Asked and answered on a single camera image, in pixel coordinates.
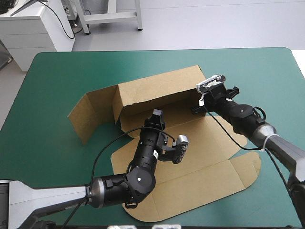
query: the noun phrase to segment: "green table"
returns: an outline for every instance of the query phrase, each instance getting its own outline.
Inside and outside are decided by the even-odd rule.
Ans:
[[[288,141],[305,148],[305,80],[286,48],[134,52],[48,52],[38,54],[0,131],[0,177],[32,187],[89,182],[99,150],[121,133],[120,125],[100,126],[83,146],[67,115],[86,92],[200,65],[205,76],[221,73],[227,88],[238,86],[238,103],[258,105]],[[96,175],[112,174],[110,155],[130,141],[123,138],[102,157]],[[162,223],[184,226],[300,225],[270,159],[260,152],[262,170],[247,190]],[[62,224],[70,210],[46,217]],[[121,206],[82,207],[70,225],[148,225]]]

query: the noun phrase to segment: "white cabinet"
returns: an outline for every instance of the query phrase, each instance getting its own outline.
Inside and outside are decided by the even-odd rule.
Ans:
[[[13,9],[0,15],[0,40],[23,71],[29,69],[36,54],[69,52],[75,40],[66,36],[54,13],[40,2],[11,17],[25,2],[19,0]],[[59,16],[68,35],[73,37],[61,0],[49,0],[47,5]]]

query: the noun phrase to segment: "gray floor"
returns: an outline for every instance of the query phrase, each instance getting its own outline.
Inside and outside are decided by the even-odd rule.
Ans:
[[[305,69],[305,0],[142,0],[143,31],[136,22],[90,26],[74,51],[288,47]],[[97,13],[107,3],[84,0]],[[119,10],[134,9],[118,0]],[[0,128],[25,73],[15,62],[0,70]]]

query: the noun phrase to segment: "cardboard box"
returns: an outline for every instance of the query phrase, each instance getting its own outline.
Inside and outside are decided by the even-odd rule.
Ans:
[[[136,209],[126,209],[138,220],[156,222],[170,218],[242,191],[258,177],[261,162],[256,152],[230,159],[239,150],[238,146],[211,117],[191,113],[190,108],[200,98],[195,85],[202,80],[200,68],[192,66],[121,83],[88,92],[69,114],[84,144],[98,125],[119,119],[122,131],[128,131],[142,126],[155,108],[163,110],[166,132],[189,138],[183,161],[177,165],[158,162],[153,192]],[[245,137],[233,133],[222,118],[217,119],[240,145],[246,145]],[[130,133],[134,139],[113,153],[115,174],[126,171],[139,132]]]

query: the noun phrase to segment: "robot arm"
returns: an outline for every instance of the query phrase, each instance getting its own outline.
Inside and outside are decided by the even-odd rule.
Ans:
[[[197,84],[202,97],[192,112],[218,113],[232,125],[235,133],[244,135],[258,148],[268,149],[290,171],[288,192],[305,228],[305,151],[277,135],[276,129],[265,121],[262,109],[234,102],[232,99],[239,90],[237,87],[227,90],[224,82],[223,75],[215,75]]]
[[[95,177],[92,186],[33,189],[20,181],[0,181],[0,222],[8,229],[31,229],[39,217],[59,212],[82,202],[94,208],[124,203],[135,208],[155,187],[157,160],[180,163],[188,147],[180,135],[172,147],[165,129],[163,114],[154,110],[145,120],[133,160],[124,174]]]

